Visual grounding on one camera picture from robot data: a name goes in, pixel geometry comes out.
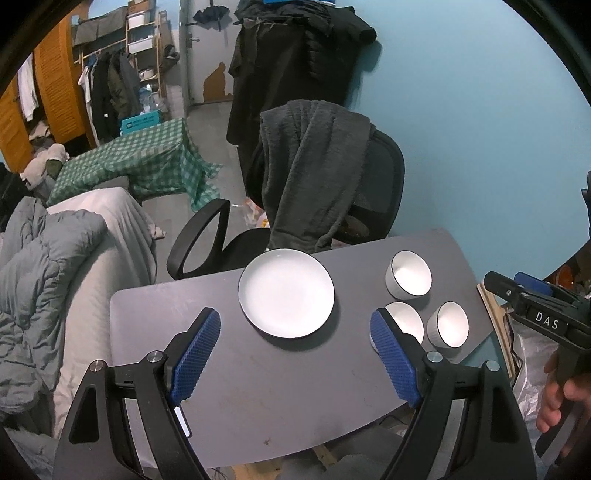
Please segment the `right hand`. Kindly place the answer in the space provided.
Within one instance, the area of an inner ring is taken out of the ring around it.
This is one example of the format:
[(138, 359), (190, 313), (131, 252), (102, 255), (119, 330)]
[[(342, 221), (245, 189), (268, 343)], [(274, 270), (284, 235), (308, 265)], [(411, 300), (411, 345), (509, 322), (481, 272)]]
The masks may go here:
[(590, 420), (591, 377), (589, 373), (577, 375), (560, 386), (557, 381), (558, 351), (555, 351), (544, 366), (547, 374), (546, 384), (541, 397), (536, 426), (541, 433), (546, 433), (558, 425), (561, 420), (560, 409), (565, 400), (583, 406), (583, 425)]

